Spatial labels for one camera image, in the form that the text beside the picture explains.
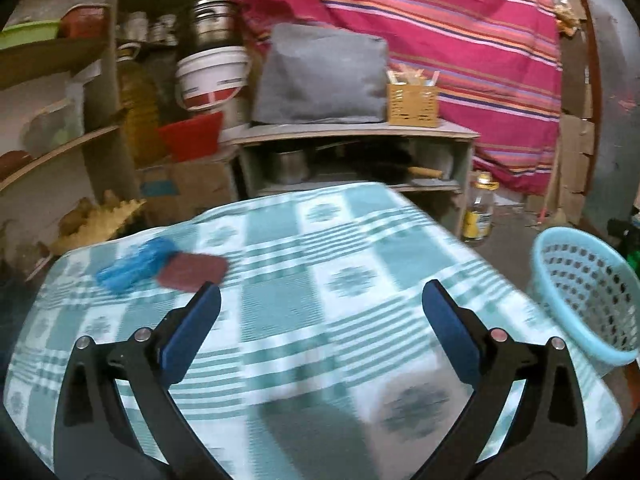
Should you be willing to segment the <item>white plastic bucket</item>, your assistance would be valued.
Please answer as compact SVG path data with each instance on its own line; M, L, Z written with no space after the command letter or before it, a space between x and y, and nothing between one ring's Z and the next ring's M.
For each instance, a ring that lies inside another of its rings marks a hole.
M224 106L247 85L250 56L244 47L203 50L177 63L177 103L190 113Z

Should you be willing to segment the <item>red plastic basin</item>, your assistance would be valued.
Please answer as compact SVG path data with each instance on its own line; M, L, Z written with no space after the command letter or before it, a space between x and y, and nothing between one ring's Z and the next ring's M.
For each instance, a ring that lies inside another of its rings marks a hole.
M223 112L203 114L160 127L158 134L174 162L188 162L217 153L223 122Z

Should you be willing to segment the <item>wooden wall shelf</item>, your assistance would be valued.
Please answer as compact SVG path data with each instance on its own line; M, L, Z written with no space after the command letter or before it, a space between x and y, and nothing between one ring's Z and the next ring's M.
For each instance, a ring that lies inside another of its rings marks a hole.
M53 40L1 50L1 218L50 242L82 198L138 196L122 133L117 0L1 0L1 31L59 21Z

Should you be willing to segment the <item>green plastic basin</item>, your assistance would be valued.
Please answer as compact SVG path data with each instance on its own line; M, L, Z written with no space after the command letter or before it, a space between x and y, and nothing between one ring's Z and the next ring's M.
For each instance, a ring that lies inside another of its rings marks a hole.
M53 40L58 36L59 28L59 21L25 22L6 26L0 34L0 49L6 50L23 44Z

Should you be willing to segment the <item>oil bottle yellow label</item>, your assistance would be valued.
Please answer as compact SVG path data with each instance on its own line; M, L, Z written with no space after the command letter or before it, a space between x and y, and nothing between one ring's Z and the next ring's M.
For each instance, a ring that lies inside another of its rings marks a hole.
M472 181L462 226L462 238L466 242L480 243L490 234L498 187L499 183L488 171L481 171Z

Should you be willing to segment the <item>grey wooden side shelf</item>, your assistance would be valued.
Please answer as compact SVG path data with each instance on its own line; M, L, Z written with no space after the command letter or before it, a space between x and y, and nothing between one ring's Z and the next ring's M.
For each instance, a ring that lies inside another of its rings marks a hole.
M382 122L256 126L233 143L250 197L380 182L460 236L477 138L475 131L441 120L435 128Z

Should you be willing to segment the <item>blue plastic bag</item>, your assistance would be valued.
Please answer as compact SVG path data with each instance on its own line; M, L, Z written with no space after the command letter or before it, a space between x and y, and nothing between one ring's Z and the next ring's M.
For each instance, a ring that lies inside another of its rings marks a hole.
M169 238L155 237L99 270L94 278L109 292L123 294L137 282L154 278L178 251Z

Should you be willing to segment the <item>wooden utensil holder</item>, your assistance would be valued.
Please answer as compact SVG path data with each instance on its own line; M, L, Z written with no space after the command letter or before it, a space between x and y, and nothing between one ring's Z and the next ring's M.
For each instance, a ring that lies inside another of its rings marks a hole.
M436 128L439 125L440 71L425 76L405 65L386 70L387 120L392 126Z

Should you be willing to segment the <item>red striped curtain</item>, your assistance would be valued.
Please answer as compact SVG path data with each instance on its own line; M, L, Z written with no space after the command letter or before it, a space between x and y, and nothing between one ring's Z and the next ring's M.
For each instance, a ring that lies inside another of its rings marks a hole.
M390 64L435 76L442 118L476 131L475 165L541 194L559 134L562 65L552 0L233 0L260 50L279 23L383 38Z

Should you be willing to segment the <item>light blue laundry basket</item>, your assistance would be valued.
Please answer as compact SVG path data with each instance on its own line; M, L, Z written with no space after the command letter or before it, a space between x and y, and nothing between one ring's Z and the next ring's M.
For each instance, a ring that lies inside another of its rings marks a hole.
M639 279L600 238L566 226L538 234L527 293L602 374L639 359Z

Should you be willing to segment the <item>steel pot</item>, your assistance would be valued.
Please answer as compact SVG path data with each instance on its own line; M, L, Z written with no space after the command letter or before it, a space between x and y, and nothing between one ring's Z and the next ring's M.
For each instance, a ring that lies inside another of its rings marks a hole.
M237 17L238 7L231 0L198 0L189 12L192 47L199 51L239 44Z

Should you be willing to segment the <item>grey fabric bag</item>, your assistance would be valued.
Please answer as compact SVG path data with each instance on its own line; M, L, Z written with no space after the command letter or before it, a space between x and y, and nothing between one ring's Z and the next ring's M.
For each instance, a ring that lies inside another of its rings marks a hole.
M269 125L386 121L387 42L346 29L280 23L256 88L252 121Z

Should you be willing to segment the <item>green checked tablecloth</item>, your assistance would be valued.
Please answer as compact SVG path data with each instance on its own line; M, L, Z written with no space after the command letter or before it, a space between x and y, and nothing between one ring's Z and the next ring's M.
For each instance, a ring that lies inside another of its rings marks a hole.
M407 479L469 400L428 325L424 284L518 341L559 327L473 249L375 183L220 206L70 252L40 288L1 400L53 460L58 393L81 336L99 344L154 326L189 295L144 280L114 295L96 274L148 240L221 256L221 312L170 393L237 479Z

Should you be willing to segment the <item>yellow egg tray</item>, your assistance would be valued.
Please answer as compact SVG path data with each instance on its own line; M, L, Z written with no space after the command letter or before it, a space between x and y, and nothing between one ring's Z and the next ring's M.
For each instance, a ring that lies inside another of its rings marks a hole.
M122 200L112 210L91 211L77 232L59 237L49 246L50 253L62 256L71 250L114 240L142 216L145 204L145 200Z

